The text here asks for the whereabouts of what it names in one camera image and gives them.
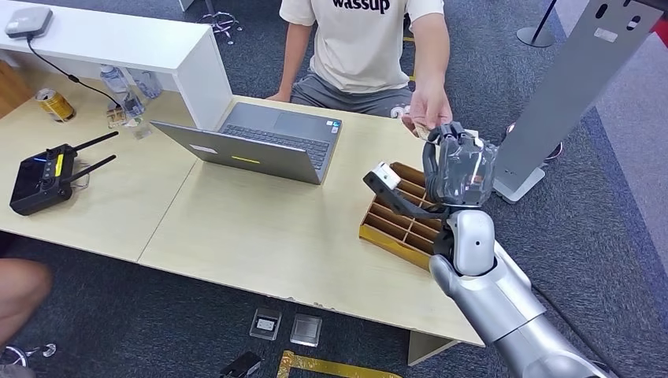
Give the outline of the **person's left hand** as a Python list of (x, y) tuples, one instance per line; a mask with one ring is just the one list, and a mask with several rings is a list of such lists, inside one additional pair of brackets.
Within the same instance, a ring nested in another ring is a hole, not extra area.
[(444, 78), (435, 76), (416, 82), (410, 110), (401, 118), (403, 125), (419, 136), (418, 128), (431, 131), (453, 121), (453, 113), (444, 89)]

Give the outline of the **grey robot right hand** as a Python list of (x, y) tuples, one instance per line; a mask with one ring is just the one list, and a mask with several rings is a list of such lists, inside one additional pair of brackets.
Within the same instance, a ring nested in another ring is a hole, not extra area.
[(459, 122), (434, 128), (422, 152), (426, 197), (445, 206), (482, 207), (492, 194), (497, 156), (496, 145)]

